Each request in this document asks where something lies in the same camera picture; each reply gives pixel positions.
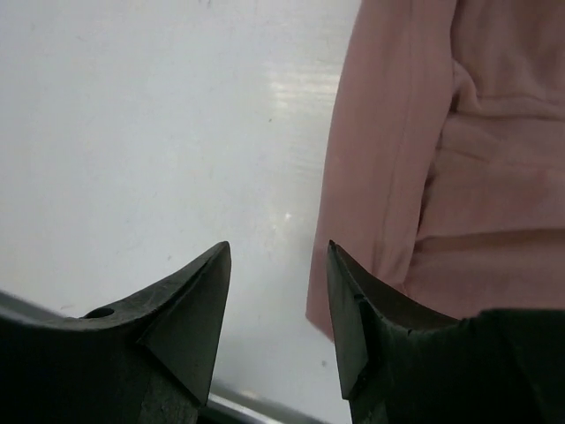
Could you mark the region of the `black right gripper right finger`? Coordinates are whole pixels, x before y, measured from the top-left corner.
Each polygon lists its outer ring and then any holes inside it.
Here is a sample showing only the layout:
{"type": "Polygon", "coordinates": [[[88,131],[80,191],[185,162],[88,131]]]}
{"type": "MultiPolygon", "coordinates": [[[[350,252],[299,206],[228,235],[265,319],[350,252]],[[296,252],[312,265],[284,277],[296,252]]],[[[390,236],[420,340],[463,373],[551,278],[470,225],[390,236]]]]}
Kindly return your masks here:
{"type": "Polygon", "coordinates": [[[327,251],[343,398],[356,423],[561,423],[564,313],[491,309],[457,320],[327,251]]]}

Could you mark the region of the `pink printed t-shirt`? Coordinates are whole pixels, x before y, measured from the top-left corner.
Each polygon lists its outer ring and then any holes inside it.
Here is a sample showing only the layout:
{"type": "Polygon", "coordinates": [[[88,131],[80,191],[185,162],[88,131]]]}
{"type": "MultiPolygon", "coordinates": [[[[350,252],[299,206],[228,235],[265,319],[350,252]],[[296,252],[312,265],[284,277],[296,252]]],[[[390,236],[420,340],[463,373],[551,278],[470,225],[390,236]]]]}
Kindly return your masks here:
{"type": "Polygon", "coordinates": [[[305,311],[326,335],[329,242],[455,318],[563,308],[563,2],[360,5],[305,311]]]}

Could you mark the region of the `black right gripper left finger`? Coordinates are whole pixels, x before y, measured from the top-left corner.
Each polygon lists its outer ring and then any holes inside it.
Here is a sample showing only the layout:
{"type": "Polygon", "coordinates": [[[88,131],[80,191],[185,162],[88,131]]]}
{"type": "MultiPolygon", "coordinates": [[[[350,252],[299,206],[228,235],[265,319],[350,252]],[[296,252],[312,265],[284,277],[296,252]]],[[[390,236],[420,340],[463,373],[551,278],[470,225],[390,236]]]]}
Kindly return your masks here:
{"type": "Polygon", "coordinates": [[[4,423],[194,423],[230,286],[221,242],[161,281],[80,318],[1,296],[4,423]]]}

